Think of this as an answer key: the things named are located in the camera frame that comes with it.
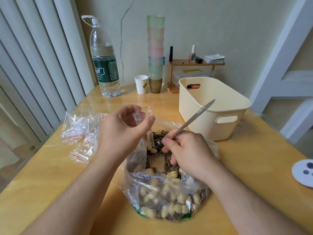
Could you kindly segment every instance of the brown cup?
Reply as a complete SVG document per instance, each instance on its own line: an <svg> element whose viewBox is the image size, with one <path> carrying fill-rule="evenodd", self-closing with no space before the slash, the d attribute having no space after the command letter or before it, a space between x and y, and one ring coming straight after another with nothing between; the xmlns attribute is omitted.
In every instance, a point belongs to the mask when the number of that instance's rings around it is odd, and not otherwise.
<svg viewBox="0 0 313 235"><path fill-rule="evenodd" d="M160 80L149 79L149 86L152 93L159 93L162 87L162 79Z"/></svg>

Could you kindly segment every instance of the white round object with black dots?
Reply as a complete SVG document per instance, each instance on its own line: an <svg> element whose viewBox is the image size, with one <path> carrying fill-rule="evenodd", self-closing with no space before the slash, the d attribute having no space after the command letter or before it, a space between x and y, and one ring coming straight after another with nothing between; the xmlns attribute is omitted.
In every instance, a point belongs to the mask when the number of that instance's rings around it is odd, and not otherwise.
<svg viewBox="0 0 313 235"><path fill-rule="evenodd" d="M313 187L313 159L296 162L292 167L293 177L302 185Z"/></svg>

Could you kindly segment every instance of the wall crack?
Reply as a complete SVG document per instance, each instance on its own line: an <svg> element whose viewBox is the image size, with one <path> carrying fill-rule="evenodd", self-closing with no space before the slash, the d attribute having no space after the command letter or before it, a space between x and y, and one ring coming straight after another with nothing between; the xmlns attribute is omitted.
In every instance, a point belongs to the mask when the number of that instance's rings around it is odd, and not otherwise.
<svg viewBox="0 0 313 235"><path fill-rule="evenodd" d="M122 78L123 78L123 83L124 83L124 64L123 64L123 59L122 59L122 44L123 44L123 41L122 41L122 31L123 31L123 28L122 28L122 25L123 25L123 19L124 17L126 16L127 12L132 8L133 4L134 4L134 1L132 1L132 3L130 4L130 6L128 7L128 9L125 11L122 19L120 20L120 48L119 48L119 53L120 53L120 59L122 61Z"/></svg>

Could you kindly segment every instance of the vertical blinds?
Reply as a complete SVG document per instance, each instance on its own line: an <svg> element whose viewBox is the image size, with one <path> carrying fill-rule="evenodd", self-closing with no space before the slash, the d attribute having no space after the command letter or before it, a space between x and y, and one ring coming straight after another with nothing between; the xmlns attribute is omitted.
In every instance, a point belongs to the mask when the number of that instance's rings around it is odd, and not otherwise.
<svg viewBox="0 0 313 235"><path fill-rule="evenodd" d="M74 0L0 0L0 103L29 138L45 142L95 84Z"/></svg>

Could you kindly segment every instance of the black dot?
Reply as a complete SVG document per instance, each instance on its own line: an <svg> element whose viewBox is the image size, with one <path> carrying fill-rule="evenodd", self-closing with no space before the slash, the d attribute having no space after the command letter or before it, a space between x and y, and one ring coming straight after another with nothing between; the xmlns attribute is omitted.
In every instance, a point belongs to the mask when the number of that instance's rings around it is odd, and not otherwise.
<svg viewBox="0 0 313 235"><path fill-rule="evenodd" d="M309 162L306 166L307 166L308 168L310 168L310 169L313 169L313 163L312 163L312 162Z"/></svg>

